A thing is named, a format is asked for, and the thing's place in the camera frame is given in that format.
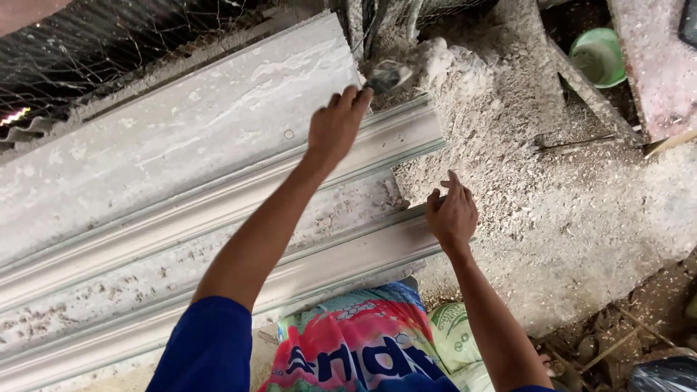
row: green bucket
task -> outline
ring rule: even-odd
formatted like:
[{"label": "green bucket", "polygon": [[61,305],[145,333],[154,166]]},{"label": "green bucket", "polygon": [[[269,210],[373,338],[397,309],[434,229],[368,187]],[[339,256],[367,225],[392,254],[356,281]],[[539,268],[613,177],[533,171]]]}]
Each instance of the green bucket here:
[{"label": "green bucket", "polygon": [[617,33],[604,27],[581,34],[571,45],[572,63],[598,88],[617,86],[627,78]]}]

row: hand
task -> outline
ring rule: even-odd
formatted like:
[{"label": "hand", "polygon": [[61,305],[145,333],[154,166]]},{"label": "hand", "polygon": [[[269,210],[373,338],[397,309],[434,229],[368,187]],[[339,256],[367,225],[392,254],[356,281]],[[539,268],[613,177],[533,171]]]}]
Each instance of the hand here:
[{"label": "hand", "polygon": [[356,86],[334,94],[327,107],[312,115],[305,156],[327,173],[334,170],[351,149],[372,98],[372,89],[359,92]]},{"label": "hand", "polygon": [[426,222],[431,233],[441,243],[448,256],[469,252],[469,241],[477,228],[479,213],[472,200],[472,192],[465,188],[452,170],[449,181],[441,181],[448,189],[445,201],[438,203],[441,192],[434,189],[426,201]]}]

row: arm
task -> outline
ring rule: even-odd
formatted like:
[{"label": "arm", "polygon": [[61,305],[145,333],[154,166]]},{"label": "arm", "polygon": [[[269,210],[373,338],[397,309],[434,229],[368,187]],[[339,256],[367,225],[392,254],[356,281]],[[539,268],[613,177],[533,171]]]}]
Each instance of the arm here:
[{"label": "arm", "polygon": [[300,164],[218,253],[192,302],[223,296],[252,311],[310,197],[351,149],[372,96],[371,89],[359,93],[349,86],[312,116],[307,153]]},{"label": "arm", "polygon": [[426,219],[452,263],[472,334],[491,382],[499,392],[528,385],[551,388],[535,348],[472,256],[469,240],[479,218],[472,192],[460,184],[455,173],[449,171],[448,175],[450,180],[441,182],[449,189],[447,197],[439,205],[440,192],[433,191],[428,198]]}]

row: white plaster molding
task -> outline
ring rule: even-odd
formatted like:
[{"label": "white plaster molding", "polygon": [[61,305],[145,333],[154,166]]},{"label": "white plaster molding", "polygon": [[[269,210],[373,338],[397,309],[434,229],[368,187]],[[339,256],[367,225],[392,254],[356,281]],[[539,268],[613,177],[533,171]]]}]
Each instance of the white plaster molding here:
[{"label": "white plaster molding", "polygon": [[[368,116],[323,188],[441,148],[433,109],[419,97]],[[0,269],[0,311],[69,287],[248,217],[298,164],[307,144],[138,211]]]},{"label": "white plaster molding", "polygon": [[[423,206],[281,260],[254,304],[275,320],[386,276],[404,277],[440,251]],[[71,336],[0,361],[0,391],[30,391],[164,346],[193,288]]]}]

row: trowel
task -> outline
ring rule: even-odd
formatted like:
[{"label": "trowel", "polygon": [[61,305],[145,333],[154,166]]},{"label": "trowel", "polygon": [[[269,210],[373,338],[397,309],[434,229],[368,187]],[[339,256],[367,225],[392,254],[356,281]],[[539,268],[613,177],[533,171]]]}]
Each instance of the trowel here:
[{"label": "trowel", "polygon": [[370,87],[379,96],[404,83],[413,73],[411,67],[404,63],[382,60],[373,67],[363,88]]}]

